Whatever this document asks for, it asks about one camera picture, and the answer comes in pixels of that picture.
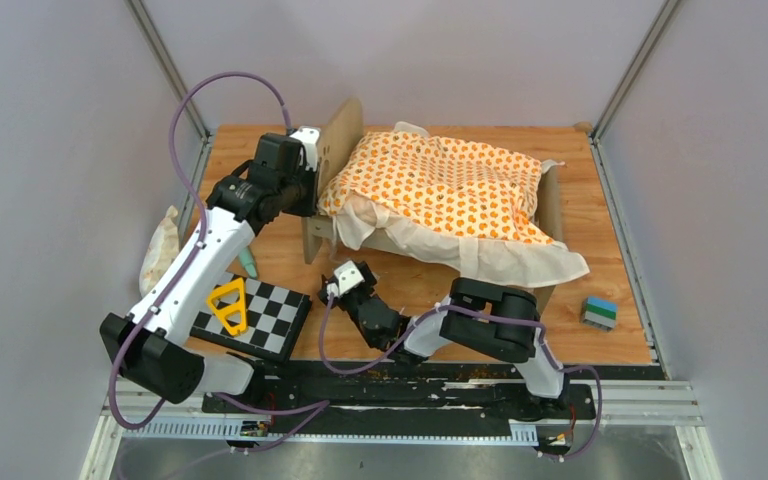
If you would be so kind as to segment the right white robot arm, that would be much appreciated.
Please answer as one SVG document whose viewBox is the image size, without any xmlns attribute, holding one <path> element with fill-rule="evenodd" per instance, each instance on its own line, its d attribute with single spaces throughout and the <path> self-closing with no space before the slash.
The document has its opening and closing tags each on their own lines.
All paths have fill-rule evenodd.
<svg viewBox="0 0 768 480">
<path fill-rule="evenodd" d="M 388 306 L 376 284 L 367 263 L 347 261 L 321 278 L 318 297 L 347 313 L 366 345 L 386 359 L 417 365 L 457 344 L 512 365 L 540 415 L 556 417 L 569 407 L 567 375 L 548 347 L 532 293 L 458 277 L 429 311 L 409 317 Z"/>
</svg>

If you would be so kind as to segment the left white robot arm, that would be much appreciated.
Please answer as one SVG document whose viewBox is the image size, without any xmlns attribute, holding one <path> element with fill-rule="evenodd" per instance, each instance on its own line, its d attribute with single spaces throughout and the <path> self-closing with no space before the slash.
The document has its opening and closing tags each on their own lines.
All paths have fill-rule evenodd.
<svg viewBox="0 0 768 480">
<path fill-rule="evenodd" d="M 199 226 L 158 283 L 126 316 L 110 313 L 102 321 L 114 365 L 110 388 L 124 377 L 169 403 L 219 392 L 243 413 L 264 405 L 267 389 L 252 364 L 184 345 L 232 260 L 263 227 L 281 213 L 313 214 L 320 136 L 315 127 L 264 134 L 253 160 L 215 184 Z"/>
</svg>

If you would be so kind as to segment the black white checkerboard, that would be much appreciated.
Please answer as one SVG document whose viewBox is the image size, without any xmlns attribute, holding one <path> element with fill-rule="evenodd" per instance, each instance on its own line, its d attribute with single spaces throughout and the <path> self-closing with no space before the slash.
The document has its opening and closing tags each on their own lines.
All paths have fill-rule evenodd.
<svg viewBox="0 0 768 480">
<path fill-rule="evenodd" d="M 247 329 L 234 336 L 205 305 L 191 335 L 249 356 L 288 361 L 311 309 L 311 298 L 284 287 L 246 278 Z"/>
</svg>

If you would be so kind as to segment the yellow plastic block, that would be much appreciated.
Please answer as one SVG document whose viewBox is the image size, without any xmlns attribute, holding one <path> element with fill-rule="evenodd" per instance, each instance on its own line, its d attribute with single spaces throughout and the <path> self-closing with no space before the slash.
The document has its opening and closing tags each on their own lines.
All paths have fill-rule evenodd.
<svg viewBox="0 0 768 480">
<path fill-rule="evenodd" d="M 238 337 L 248 329 L 245 294 L 244 279 L 235 278 L 215 287 L 206 299 L 208 308 L 231 337 Z"/>
</svg>

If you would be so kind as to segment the white duck pillow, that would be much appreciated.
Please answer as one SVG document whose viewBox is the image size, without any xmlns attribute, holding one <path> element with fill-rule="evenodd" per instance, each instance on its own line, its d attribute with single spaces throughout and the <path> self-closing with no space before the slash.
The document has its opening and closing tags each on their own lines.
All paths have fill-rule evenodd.
<svg viewBox="0 0 768 480">
<path fill-rule="evenodd" d="M 139 292 L 148 295 L 180 252 L 179 210 L 169 206 L 150 239 L 138 277 Z"/>
</svg>

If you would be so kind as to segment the blue green small block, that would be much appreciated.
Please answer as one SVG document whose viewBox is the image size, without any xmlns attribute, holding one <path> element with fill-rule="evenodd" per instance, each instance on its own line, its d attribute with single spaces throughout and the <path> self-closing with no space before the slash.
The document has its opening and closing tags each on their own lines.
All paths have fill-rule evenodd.
<svg viewBox="0 0 768 480">
<path fill-rule="evenodd" d="M 589 296 L 582 304 L 582 324 L 610 332 L 616 328 L 618 306 L 610 301 Z"/>
</svg>

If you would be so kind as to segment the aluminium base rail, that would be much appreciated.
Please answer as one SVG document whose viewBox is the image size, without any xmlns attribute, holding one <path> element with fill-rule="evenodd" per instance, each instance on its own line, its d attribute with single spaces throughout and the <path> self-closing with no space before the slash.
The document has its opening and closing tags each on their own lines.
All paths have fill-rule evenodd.
<svg viewBox="0 0 768 480">
<path fill-rule="evenodd" d="M 338 376 L 314 361 L 269 366 L 256 379 L 256 413 L 208 394 L 160 404 L 136 384 L 118 384 L 130 421 L 125 437 L 419 445 L 532 446 L 556 435 L 575 444 L 610 427 L 693 428 L 704 420 L 691 386 L 656 367 L 601 367 L 572 375 L 563 397 L 534 397 L 511 366 L 382 363 Z"/>
</svg>

